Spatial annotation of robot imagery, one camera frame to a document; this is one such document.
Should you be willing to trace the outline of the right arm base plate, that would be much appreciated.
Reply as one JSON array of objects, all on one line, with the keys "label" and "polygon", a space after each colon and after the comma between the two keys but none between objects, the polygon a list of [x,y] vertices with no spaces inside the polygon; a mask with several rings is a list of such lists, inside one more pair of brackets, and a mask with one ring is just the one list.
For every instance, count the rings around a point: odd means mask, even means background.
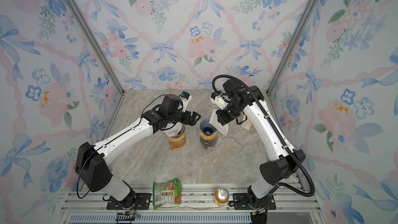
[{"label": "right arm base plate", "polygon": [[261,199],[257,199],[249,193],[234,193],[232,200],[228,203],[229,207],[235,210],[262,210],[265,207],[268,210],[276,210],[276,204],[273,195],[267,195]]}]

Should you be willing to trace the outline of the grey glass dripper cone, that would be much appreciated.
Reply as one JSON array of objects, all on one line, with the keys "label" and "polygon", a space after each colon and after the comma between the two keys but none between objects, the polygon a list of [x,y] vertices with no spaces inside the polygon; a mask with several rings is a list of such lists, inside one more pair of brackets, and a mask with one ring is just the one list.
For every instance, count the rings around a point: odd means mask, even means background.
[{"label": "grey glass dripper cone", "polygon": [[185,125],[181,123],[177,123],[173,128],[166,131],[166,134],[169,138],[177,139],[181,137],[185,132]]}]

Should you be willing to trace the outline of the coffee filter paper pack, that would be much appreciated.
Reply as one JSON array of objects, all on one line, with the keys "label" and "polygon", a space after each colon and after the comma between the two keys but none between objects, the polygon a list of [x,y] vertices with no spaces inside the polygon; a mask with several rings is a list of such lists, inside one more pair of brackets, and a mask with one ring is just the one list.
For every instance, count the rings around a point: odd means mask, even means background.
[{"label": "coffee filter paper pack", "polygon": [[241,127],[246,130],[250,130],[252,128],[252,122],[247,116],[244,117]]}]

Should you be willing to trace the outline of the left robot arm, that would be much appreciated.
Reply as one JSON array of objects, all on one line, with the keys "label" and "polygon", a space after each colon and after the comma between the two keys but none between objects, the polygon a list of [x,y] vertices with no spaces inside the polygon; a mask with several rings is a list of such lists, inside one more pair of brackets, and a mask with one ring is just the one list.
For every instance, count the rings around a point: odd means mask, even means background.
[{"label": "left robot arm", "polygon": [[93,145],[83,143],[78,149],[75,172],[78,183],[84,183],[91,192],[102,191],[115,200],[118,207],[132,209],[137,204],[133,188],[112,174],[112,163],[127,149],[158,131],[169,138],[180,138],[185,127],[194,126],[201,118],[197,112],[187,110],[192,96],[163,94],[161,104],[144,108],[131,125]]}]

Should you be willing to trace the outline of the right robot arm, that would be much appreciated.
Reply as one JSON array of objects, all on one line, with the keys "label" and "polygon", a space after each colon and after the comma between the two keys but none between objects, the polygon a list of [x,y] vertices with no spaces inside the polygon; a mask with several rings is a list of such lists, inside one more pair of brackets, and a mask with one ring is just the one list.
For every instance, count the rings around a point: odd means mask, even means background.
[{"label": "right robot arm", "polygon": [[271,195],[285,184],[283,179],[301,169],[305,153],[296,150],[274,121],[264,96],[256,86],[248,86],[240,79],[222,75],[226,79],[223,91],[214,89],[210,101],[218,106],[213,110],[210,124],[223,135],[228,133],[228,124],[250,122],[259,134],[269,161],[259,167],[260,175],[248,188],[248,203],[254,208],[265,207]]}]

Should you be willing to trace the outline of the blue glass dripper cone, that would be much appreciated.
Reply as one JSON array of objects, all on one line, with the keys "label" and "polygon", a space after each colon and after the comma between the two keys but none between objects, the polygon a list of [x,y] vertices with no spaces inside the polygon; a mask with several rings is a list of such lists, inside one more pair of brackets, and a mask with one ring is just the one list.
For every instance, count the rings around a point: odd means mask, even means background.
[{"label": "blue glass dripper cone", "polygon": [[200,131],[204,131],[204,132],[213,131],[213,132],[215,132],[215,131],[217,131],[217,129],[212,124],[210,124],[210,120],[209,119],[205,119],[205,120],[203,120],[200,123]]}]

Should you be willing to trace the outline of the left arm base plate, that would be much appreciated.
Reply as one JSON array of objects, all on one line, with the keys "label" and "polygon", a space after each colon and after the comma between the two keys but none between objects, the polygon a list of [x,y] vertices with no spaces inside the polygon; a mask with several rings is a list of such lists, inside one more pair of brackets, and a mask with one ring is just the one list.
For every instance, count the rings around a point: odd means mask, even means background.
[{"label": "left arm base plate", "polygon": [[107,200],[107,210],[149,210],[151,204],[152,194],[150,193],[135,193],[128,195],[123,201],[117,201],[113,197]]}]

